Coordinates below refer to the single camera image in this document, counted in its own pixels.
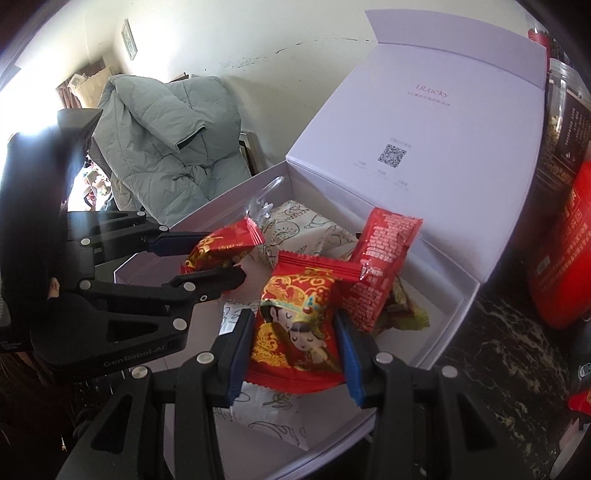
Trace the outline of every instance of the picture frame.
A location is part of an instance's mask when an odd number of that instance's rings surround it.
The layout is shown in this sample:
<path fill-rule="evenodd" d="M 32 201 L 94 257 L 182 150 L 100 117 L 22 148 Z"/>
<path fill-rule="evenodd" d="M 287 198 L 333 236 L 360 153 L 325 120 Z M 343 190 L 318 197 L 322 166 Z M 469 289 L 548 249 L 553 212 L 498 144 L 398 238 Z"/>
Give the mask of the picture frame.
<path fill-rule="evenodd" d="M 134 36 L 131 33 L 131 28 L 129 27 L 129 21 L 127 19 L 125 19 L 123 23 L 121 36 L 123 37 L 123 42 L 125 43 L 125 48 L 127 49 L 127 55 L 129 55 L 130 60 L 133 60 L 137 55 L 138 47 L 135 45 Z"/>

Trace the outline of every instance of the box lid flap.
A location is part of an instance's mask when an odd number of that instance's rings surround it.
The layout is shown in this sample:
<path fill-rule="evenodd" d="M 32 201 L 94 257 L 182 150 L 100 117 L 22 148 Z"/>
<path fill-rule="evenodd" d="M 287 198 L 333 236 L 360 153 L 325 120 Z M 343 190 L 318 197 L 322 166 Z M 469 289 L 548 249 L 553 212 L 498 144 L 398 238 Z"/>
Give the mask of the box lid flap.
<path fill-rule="evenodd" d="M 368 16 L 381 44 L 331 95 L 287 160 L 374 205 L 423 218 L 421 236 L 484 282 L 535 169 L 545 50 L 454 15 Z M 486 48 L 470 51 L 455 37 Z M 516 52 L 527 68 L 502 58 Z"/>

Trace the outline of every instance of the silver screw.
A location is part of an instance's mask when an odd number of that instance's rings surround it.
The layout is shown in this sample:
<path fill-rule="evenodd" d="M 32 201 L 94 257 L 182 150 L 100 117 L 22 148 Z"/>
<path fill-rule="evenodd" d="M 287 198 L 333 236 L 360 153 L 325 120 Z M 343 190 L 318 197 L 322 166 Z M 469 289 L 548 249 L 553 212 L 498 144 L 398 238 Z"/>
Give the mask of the silver screw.
<path fill-rule="evenodd" d="M 187 322 L 184 321 L 184 319 L 174 319 L 173 320 L 173 327 L 176 328 L 177 330 L 184 330 L 185 328 L 187 328 Z"/>
<path fill-rule="evenodd" d="M 382 365 L 388 365 L 394 361 L 394 355 L 392 355 L 390 352 L 380 352 L 376 354 L 375 361 Z"/>
<path fill-rule="evenodd" d="M 456 378 L 457 377 L 457 368 L 451 365 L 446 365 L 441 369 L 441 374 L 446 378 Z"/>
<path fill-rule="evenodd" d="M 199 355 L 197 355 L 197 362 L 202 365 L 210 364 L 214 359 L 215 356 L 211 352 L 201 352 Z"/>
<path fill-rule="evenodd" d="M 134 378 L 144 378 L 146 375 L 148 375 L 148 369 L 143 365 L 141 365 L 140 367 L 135 367 L 131 371 L 131 376 Z"/>

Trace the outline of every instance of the down jacket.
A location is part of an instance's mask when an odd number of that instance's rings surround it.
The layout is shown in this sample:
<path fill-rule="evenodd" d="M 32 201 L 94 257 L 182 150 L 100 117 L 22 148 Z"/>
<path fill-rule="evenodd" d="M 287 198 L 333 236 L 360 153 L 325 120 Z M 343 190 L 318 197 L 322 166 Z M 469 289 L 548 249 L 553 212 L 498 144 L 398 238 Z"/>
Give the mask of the down jacket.
<path fill-rule="evenodd" d="M 120 210 L 143 206 L 172 226 L 250 178 L 238 109 L 216 77 L 162 83 L 115 75 L 99 108 L 95 140 Z"/>

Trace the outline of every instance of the cardboard box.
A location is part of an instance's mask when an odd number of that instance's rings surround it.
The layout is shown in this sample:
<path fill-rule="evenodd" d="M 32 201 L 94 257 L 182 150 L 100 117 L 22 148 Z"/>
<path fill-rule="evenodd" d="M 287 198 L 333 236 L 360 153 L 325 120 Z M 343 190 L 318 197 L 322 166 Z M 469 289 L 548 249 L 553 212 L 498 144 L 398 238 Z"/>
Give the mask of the cardboard box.
<path fill-rule="evenodd" d="M 545 51 L 509 31 L 452 15 L 402 10 L 368 17 L 379 44 L 321 108 L 287 160 L 173 230 L 209 231 L 237 220 L 277 176 L 287 181 L 270 201 L 298 200 L 351 232 L 362 230 L 373 206 L 423 218 L 401 277 L 429 311 L 431 327 L 388 330 L 378 343 L 410 365 L 430 368 L 490 276 L 523 206 L 543 127 Z M 176 275 L 183 260 L 141 253 L 116 279 L 158 285 Z M 157 368 L 174 368 L 207 349 L 222 307 L 221 301 L 198 305 L 187 348 Z M 306 395 L 301 413 L 307 453 L 218 424 L 227 477 L 301 478 L 369 433 L 374 420 L 343 385 Z"/>

